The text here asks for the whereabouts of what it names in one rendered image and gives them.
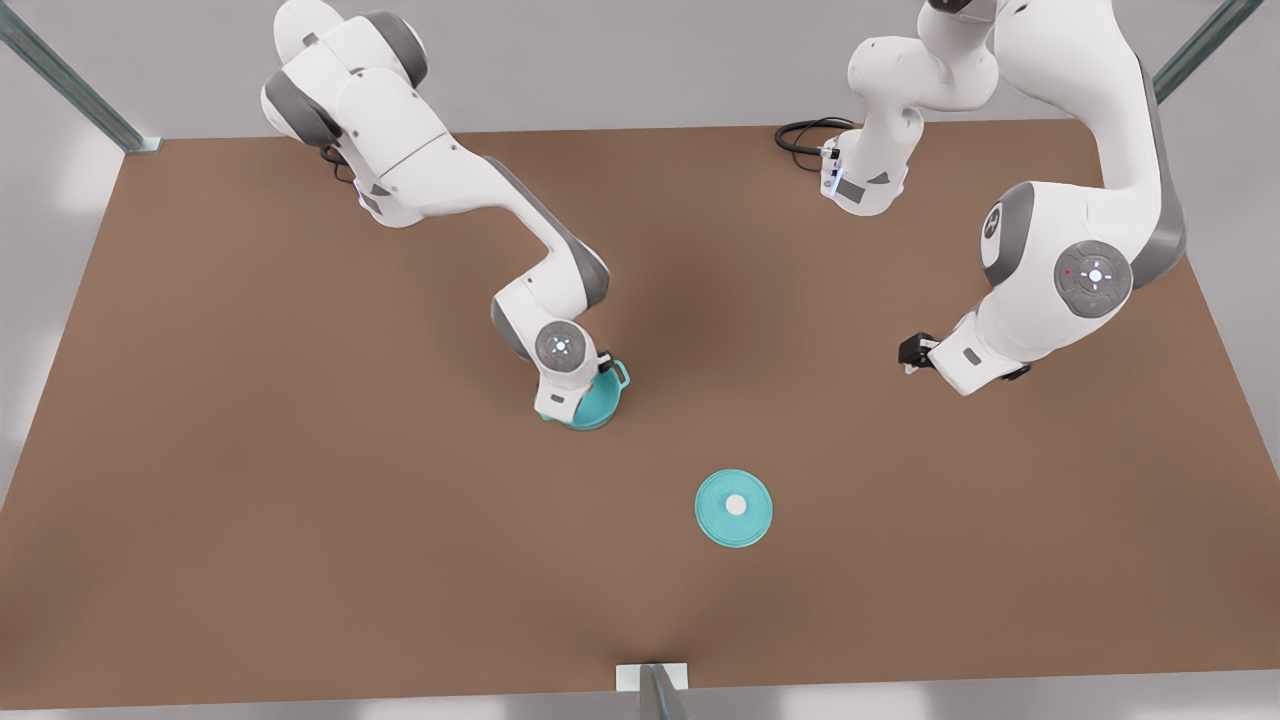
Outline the silver frame post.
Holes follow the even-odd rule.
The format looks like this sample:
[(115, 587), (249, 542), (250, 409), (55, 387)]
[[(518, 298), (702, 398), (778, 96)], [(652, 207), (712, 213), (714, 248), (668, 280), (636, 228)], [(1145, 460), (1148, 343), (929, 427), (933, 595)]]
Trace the silver frame post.
[(142, 136), (68, 65), (5, 0), (0, 0), (0, 41), (123, 152), (151, 154), (163, 146), (163, 138)]
[(687, 664), (621, 664), (614, 689), (637, 693), (639, 720), (691, 720), (681, 693), (689, 689)]
[(1167, 100), (1263, 4), (1265, 0), (1222, 0), (1155, 73), (1152, 85), (1157, 104)]

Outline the teal lid with white knob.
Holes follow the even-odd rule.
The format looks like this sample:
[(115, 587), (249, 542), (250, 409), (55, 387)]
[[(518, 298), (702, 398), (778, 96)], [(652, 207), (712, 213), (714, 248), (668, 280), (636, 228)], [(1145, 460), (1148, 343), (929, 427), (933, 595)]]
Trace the teal lid with white knob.
[(741, 469), (723, 469), (700, 484), (694, 512), (698, 525), (713, 542), (745, 548), (771, 529), (774, 506), (759, 478)]

